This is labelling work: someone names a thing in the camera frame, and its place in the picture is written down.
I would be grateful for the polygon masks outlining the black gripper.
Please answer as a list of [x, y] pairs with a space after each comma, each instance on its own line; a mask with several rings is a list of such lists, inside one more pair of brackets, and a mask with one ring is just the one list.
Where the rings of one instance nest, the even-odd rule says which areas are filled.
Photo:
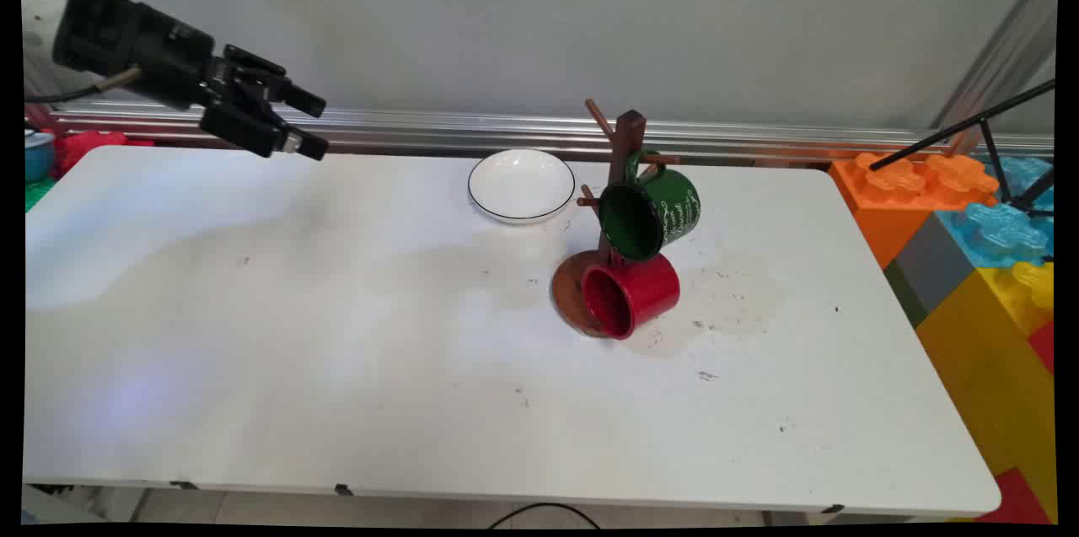
[[279, 64], [215, 40], [185, 22], [131, 0], [67, 0], [53, 60], [96, 73], [88, 87], [55, 95], [53, 102], [128, 88], [154, 102], [188, 110], [205, 107], [201, 130], [263, 159], [299, 153], [320, 161], [329, 143], [278, 118], [267, 105], [285, 104], [320, 118], [326, 100], [301, 88]]

